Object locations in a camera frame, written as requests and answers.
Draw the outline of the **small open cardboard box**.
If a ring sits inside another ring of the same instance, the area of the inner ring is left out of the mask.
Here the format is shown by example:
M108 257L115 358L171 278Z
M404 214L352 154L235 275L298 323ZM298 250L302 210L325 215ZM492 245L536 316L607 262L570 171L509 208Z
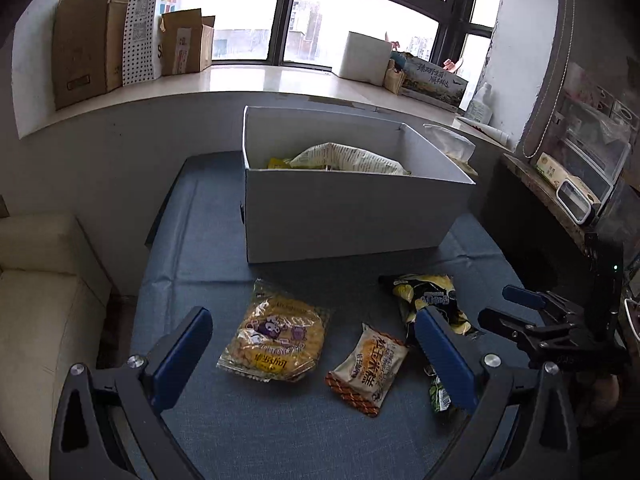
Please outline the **small open cardboard box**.
M213 59L215 17L201 9L169 12L160 20L162 75L201 73Z

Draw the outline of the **round biscuit pack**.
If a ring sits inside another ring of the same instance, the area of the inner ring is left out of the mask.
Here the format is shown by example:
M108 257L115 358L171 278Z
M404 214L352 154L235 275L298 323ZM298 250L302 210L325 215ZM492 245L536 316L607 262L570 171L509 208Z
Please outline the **round biscuit pack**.
M258 382L297 382L320 361L330 317L330 310L258 280L217 367Z

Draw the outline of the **white dotted paper bag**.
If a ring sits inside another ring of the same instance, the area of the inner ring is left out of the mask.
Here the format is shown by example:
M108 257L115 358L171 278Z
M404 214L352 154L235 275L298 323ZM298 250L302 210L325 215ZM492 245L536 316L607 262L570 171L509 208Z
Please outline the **white dotted paper bag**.
M122 38L122 85L162 76L160 19L180 9L181 0L128 0Z

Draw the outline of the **yellow snack packet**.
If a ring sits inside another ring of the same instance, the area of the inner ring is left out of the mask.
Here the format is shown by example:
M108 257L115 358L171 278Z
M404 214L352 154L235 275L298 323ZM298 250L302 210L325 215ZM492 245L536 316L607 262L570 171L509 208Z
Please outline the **yellow snack packet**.
M291 161L289 159L280 159L271 157L268 162L268 169L291 169Z

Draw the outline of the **newspaper print chip bag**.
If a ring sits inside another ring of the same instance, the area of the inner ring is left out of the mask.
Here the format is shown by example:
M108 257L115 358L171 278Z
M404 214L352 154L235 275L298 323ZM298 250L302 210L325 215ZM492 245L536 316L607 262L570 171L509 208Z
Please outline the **newspaper print chip bag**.
M365 174L408 176L410 171L395 159L354 146L326 142L306 148L284 161L292 169L320 169Z

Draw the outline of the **white plastic bottle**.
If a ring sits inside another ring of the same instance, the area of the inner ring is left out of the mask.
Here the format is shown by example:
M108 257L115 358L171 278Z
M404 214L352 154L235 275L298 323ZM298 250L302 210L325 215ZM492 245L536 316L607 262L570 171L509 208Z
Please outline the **white plastic bottle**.
M469 102L464 117L474 120L474 122L480 122L483 125L488 125L492 116L492 109L490 106L491 91L491 84L489 82L484 82Z

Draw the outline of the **clear plastic drawer organizer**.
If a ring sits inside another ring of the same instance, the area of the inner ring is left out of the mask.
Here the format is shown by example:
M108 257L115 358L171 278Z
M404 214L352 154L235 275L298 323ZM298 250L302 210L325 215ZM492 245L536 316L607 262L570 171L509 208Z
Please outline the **clear plastic drawer organizer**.
M582 66L570 62L542 151L605 204L638 132L638 108L616 99Z

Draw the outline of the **white cardboard storage box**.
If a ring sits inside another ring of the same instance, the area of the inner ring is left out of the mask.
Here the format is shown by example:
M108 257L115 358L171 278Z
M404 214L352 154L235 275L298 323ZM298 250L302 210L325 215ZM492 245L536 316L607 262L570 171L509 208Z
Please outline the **white cardboard storage box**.
M334 142L400 162L403 176L271 169L273 158ZM327 110L244 110L244 226L250 263L399 252L438 245L474 181L404 122Z

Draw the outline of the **white square box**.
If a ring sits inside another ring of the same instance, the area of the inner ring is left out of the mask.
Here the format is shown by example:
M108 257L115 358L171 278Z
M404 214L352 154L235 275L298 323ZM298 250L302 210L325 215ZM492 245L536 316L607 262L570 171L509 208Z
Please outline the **white square box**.
M391 53L392 44L388 41L346 32L337 41L332 73L342 79L382 87Z

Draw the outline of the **beige tissue pack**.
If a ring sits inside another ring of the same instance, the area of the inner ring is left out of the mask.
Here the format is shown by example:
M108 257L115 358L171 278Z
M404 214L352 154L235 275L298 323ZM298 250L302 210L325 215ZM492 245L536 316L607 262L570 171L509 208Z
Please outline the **beige tissue pack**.
M470 177L477 177L477 171L471 166L470 160L475 152L475 144L465 136L455 133L440 125L426 122L423 126L423 136L443 152L452 162Z

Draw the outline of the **illustrated mushroom gift box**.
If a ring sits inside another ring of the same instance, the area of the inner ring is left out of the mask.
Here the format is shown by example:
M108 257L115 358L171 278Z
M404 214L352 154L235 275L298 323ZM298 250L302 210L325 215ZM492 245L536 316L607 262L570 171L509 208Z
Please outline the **illustrated mushroom gift box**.
M410 53L395 53L396 64L404 74L399 94L456 112L468 82L433 63Z

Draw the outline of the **small green snack packet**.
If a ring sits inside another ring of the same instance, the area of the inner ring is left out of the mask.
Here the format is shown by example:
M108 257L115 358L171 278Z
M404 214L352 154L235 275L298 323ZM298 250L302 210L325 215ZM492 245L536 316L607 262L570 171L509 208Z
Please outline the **small green snack packet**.
M450 409L451 399L445 389L442 381L435 372L434 367L430 366L426 370L427 377L430 378L430 388L428 388L428 394L430 395L430 402L435 414L445 413Z

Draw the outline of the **large brown cardboard box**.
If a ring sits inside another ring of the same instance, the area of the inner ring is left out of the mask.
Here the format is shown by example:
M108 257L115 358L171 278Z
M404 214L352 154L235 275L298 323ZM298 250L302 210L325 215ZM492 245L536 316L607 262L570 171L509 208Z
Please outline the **large brown cardboard box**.
M122 85L128 0L60 0L51 49L54 105L60 110Z

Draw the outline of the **white tube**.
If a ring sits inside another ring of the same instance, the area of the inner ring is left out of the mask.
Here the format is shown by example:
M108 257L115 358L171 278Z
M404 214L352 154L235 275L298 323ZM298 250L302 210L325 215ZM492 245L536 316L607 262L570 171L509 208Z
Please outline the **white tube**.
M475 128L478 131L481 131L482 133L486 134L486 136L489 136L492 140L500 143L506 148L510 148L511 136L509 133L499 130L495 127L491 127L490 125L483 124L482 122L476 122L475 120L464 116L458 116L457 120Z

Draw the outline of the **small green white box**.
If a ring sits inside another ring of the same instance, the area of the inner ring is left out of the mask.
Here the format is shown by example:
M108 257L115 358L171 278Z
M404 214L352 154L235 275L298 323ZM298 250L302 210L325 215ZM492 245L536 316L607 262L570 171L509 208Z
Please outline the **small green white box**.
M547 153L542 153L536 161L537 171L557 190L565 180L576 185L587 196L590 203L600 205L600 198L580 178L568 172L557 160Z

